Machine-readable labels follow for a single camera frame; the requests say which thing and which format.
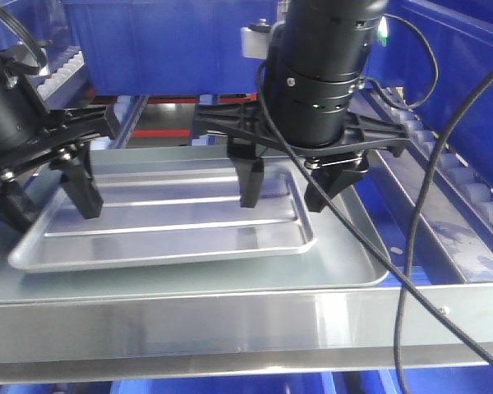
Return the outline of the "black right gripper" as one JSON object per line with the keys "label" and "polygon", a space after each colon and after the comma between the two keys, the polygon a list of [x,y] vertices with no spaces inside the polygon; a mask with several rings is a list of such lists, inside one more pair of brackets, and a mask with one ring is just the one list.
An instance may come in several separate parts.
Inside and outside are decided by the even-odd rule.
{"label": "black right gripper", "polygon": [[[196,135],[225,135],[227,155],[239,182],[240,205],[254,208],[264,180],[264,160],[256,153],[256,144],[283,152],[284,146],[270,131],[259,102],[196,105],[192,130]],[[332,200],[369,170],[364,154],[383,149],[399,157],[408,143],[408,133],[400,124],[388,123],[348,112],[340,140],[319,148],[294,145],[293,152],[306,159],[306,167],[319,168],[312,178]],[[327,205],[314,186],[308,186],[305,203],[310,212],[320,213]]]}

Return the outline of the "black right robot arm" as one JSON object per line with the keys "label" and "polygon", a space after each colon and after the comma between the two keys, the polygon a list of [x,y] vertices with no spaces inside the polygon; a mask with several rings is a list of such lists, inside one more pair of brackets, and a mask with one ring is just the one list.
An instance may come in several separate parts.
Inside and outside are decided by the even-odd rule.
{"label": "black right robot arm", "polygon": [[376,38],[384,1],[294,1],[269,45],[256,100],[197,105],[193,130],[227,136],[239,180],[240,204],[256,206],[264,179],[258,146],[290,144],[306,160],[315,184],[307,208],[320,212],[368,172],[367,153],[400,155],[405,129],[349,111]]}

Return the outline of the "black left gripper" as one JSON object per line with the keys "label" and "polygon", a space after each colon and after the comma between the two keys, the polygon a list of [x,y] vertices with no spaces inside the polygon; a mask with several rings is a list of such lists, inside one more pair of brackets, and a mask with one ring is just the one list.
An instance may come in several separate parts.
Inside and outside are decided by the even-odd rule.
{"label": "black left gripper", "polygon": [[[104,200],[97,188],[90,161],[90,143],[98,137],[117,138],[117,116],[112,106],[65,108],[39,114],[34,109],[0,107],[0,176],[16,175],[58,155],[50,164],[62,173],[60,186],[81,216],[97,218]],[[0,178],[0,222],[26,232],[39,216],[39,208],[15,180]]]}

